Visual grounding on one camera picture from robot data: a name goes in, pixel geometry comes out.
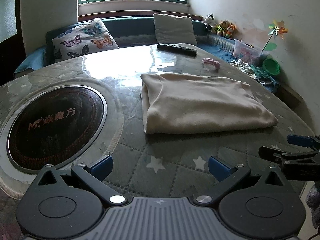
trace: black cable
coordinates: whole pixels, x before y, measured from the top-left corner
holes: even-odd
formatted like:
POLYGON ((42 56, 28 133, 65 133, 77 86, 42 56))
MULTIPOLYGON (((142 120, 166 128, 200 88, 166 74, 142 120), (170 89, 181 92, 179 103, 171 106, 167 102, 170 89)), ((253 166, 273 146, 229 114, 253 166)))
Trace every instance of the black cable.
POLYGON ((315 234, 314 236, 311 236, 308 240, 311 240, 312 238, 315 238, 316 236, 319 236, 319 233, 315 234))

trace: white pillow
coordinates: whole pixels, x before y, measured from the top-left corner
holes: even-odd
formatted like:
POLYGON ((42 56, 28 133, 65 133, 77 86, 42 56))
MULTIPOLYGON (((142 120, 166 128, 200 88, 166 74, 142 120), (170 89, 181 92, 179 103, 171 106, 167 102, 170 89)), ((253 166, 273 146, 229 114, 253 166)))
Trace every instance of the white pillow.
POLYGON ((119 48, 100 18, 61 33, 52 43, 55 62, 119 48))
POLYGON ((158 43, 187 43, 197 46, 190 17, 157 13, 153 17, 158 43))

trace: plastic box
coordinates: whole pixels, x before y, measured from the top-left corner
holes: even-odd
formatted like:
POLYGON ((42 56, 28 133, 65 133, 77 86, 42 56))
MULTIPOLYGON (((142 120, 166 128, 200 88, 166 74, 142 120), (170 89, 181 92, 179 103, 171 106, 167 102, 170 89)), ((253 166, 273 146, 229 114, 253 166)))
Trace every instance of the plastic box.
POLYGON ((260 50, 251 48, 250 46, 235 40, 235 47, 233 49, 233 56, 241 59, 243 62, 253 65, 254 60, 261 54, 260 50))

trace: butterfly print pillow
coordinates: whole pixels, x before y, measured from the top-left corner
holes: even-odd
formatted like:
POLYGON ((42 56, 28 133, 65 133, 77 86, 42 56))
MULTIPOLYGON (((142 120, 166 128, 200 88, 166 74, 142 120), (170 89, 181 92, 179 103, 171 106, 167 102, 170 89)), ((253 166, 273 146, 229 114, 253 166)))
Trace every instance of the butterfly print pillow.
POLYGON ((119 48, 100 18, 65 30, 52 39, 52 43, 55 62, 119 48))

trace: folded shirt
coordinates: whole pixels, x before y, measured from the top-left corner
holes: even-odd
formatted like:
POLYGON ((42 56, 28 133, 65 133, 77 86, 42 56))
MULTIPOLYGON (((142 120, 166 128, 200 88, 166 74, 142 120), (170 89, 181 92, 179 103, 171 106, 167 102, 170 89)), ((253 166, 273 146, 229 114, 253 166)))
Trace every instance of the folded shirt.
POLYGON ((246 83, 224 77, 142 74, 144 132, 191 134, 265 128, 276 117, 246 83))

